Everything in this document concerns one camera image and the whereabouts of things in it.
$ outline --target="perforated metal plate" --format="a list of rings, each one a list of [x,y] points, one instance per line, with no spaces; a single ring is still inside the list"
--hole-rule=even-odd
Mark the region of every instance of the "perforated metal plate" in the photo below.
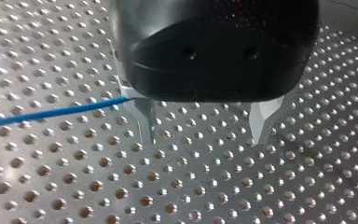
[[[0,1],[0,117],[119,96],[108,1]],[[358,223],[358,38],[334,27],[254,146],[246,104],[0,127],[0,223]]]

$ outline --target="blue cable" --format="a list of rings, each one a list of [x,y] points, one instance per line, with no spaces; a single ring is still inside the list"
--hole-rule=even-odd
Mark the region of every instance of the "blue cable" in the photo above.
[[[108,107],[111,105],[119,105],[119,104],[122,104],[129,100],[131,100],[131,99],[127,99],[126,97],[120,96],[115,99],[101,101],[101,102],[97,102],[97,103],[91,104],[91,105],[76,105],[76,106],[70,106],[70,107],[65,107],[65,108],[45,110],[45,111],[41,111],[41,112],[37,112],[37,113],[33,113],[33,114],[25,114],[25,115],[18,115],[18,116],[13,116],[13,117],[9,117],[9,118],[3,118],[3,119],[0,119],[0,126],[12,124],[12,123],[19,123],[19,122],[23,122],[26,120],[38,120],[38,119],[53,118],[53,117],[62,116],[62,115],[82,113],[82,112],[86,112],[86,111],[101,109],[101,108]]]

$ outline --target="hole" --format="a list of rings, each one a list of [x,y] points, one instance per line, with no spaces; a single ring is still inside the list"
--hole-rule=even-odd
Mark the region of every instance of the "hole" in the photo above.
[[[100,191],[103,188],[103,182],[101,181],[94,181],[89,185],[89,189],[91,191]]]
[[[8,183],[0,184],[0,194],[5,194],[10,190],[10,185]]]
[[[86,159],[86,157],[87,157],[87,152],[84,150],[79,150],[75,153],[75,158],[79,161]]]
[[[118,189],[116,190],[116,198],[117,199],[123,199],[123,198],[127,198],[128,196],[128,192],[126,189]]]
[[[142,206],[151,206],[153,204],[153,199],[150,196],[144,196],[141,198]]]
[[[11,167],[13,168],[20,168],[23,164],[24,164],[24,159],[21,157],[13,159],[13,161],[11,161],[10,163]]]
[[[151,182],[159,180],[159,175],[157,173],[152,173],[147,177]]]
[[[92,208],[90,207],[84,207],[80,209],[79,215],[83,218],[92,217]]]
[[[183,186],[183,183],[182,183],[181,180],[175,179],[175,180],[173,180],[173,182],[171,183],[171,186],[172,186],[174,189],[180,189],[180,188]]]
[[[55,210],[61,210],[63,208],[65,208],[65,200],[64,199],[57,199],[53,202],[53,208]]]
[[[132,175],[133,173],[135,173],[135,170],[136,170],[135,166],[133,166],[133,165],[126,165],[126,166],[124,167],[124,174],[126,174],[126,175]]]
[[[112,160],[110,160],[109,158],[103,157],[100,160],[100,166],[102,166],[102,167],[107,167],[111,164],[112,164]]]
[[[45,175],[49,175],[51,172],[51,168],[44,165],[44,166],[41,166],[38,170],[37,170],[37,173],[41,176],[45,176]]]
[[[256,48],[250,47],[243,51],[243,58],[247,60],[254,60],[258,57],[259,53]]]
[[[177,206],[174,203],[169,203],[165,206],[165,212],[169,214],[173,214],[177,212]]]
[[[194,58],[196,58],[196,51],[192,48],[184,48],[182,49],[182,57],[188,60],[194,60]]]
[[[120,217],[116,215],[110,215],[106,219],[106,224],[117,224],[120,221]]]
[[[65,184],[72,184],[72,183],[76,182],[76,180],[77,180],[77,176],[74,174],[69,174],[69,175],[66,175],[63,177],[63,182]]]
[[[109,143],[109,145],[110,146],[116,146],[117,144],[119,144],[120,143],[120,139],[118,138],[118,137],[110,137],[109,139],[108,139],[108,143]]]
[[[28,191],[24,195],[24,200],[28,203],[33,203],[39,193],[36,191]]]

